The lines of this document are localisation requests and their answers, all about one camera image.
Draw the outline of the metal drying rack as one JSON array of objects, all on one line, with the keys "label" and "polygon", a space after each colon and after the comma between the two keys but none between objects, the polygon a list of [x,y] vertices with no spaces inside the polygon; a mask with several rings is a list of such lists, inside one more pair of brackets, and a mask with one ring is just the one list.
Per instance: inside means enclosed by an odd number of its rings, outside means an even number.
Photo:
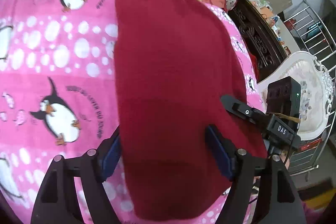
[{"label": "metal drying rack", "polygon": [[[285,20],[291,35],[301,50],[308,51],[324,65],[331,77],[331,87],[335,91],[335,41],[317,12],[304,0],[299,11]],[[289,171],[292,176],[310,175],[318,169],[318,163],[335,122],[335,101],[333,101],[327,125],[323,132],[312,141],[305,141],[305,148],[291,157]]]}]

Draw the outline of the dark red sweater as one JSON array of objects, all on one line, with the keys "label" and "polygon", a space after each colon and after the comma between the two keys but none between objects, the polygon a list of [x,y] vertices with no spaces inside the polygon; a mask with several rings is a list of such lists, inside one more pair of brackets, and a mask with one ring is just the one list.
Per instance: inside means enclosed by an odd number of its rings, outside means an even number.
[{"label": "dark red sweater", "polygon": [[266,156],[256,127],[230,115],[247,88],[247,48],[221,9],[197,0],[116,0],[114,69],[126,186],[139,223],[196,223],[230,187],[205,142],[215,125],[238,148]]}]

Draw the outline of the white ornate upholstered chair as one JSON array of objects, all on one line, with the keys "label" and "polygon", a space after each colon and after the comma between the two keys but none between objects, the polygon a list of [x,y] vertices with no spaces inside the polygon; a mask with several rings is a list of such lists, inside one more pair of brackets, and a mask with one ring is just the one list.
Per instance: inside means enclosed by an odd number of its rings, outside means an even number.
[{"label": "white ornate upholstered chair", "polygon": [[302,141],[315,139],[323,133],[331,114],[334,96],[331,76],[309,52],[292,53],[270,76],[257,84],[263,108],[267,108],[268,85],[288,76],[301,85],[298,135]]}]

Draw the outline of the dark carved wooden headboard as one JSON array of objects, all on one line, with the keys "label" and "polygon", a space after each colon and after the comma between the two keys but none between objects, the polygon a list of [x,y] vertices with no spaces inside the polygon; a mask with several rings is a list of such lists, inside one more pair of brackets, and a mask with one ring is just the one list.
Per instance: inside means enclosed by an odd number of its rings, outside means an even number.
[{"label": "dark carved wooden headboard", "polygon": [[275,33],[249,0],[237,0],[228,15],[256,57],[257,81],[266,79],[287,58]]}]

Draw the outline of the pink penguin blanket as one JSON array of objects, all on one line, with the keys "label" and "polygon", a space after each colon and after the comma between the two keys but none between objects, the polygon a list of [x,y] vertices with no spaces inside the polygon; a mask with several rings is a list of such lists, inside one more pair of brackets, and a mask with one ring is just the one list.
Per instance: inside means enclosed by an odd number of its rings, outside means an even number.
[{"label": "pink penguin blanket", "polygon": [[[120,135],[115,1],[1,0],[1,192],[23,223],[56,155],[80,157]],[[83,223],[93,223],[74,181]],[[139,223],[122,154],[103,187],[120,223]],[[196,223],[215,223],[225,201]]]}]

